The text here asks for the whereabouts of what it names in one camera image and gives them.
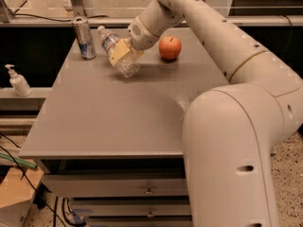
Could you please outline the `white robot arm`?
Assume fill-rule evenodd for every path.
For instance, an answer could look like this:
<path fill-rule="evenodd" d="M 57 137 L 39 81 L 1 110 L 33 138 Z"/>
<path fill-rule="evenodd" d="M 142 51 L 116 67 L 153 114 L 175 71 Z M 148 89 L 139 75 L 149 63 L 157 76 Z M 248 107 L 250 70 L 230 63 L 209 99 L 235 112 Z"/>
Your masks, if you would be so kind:
<path fill-rule="evenodd" d="M 270 158 L 303 123 L 303 80 L 203 0 L 153 0 L 112 62 L 186 22 L 228 83 L 197 96 L 182 149 L 194 227 L 279 227 Z"/>

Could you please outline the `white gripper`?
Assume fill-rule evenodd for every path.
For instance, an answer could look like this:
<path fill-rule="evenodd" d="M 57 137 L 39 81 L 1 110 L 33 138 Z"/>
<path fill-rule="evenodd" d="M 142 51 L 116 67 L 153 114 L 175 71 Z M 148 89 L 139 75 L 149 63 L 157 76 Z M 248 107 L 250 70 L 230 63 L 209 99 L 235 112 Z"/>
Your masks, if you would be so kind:
<path fill-rule="evenodd" d="M 136 51 L 144 52 L 152 48 L 159 40 L 158 36 L 153 35 L 145 27 L 139 16 L 135 17 L 129 24 L 128 32 L 131 40 L 130 44 L 126 39 L 119 40 L 109 56 L 109 61 L 113 67 L 116 67 L 122 59 L 125 59 L 131 53 L 130 45 Z"/>

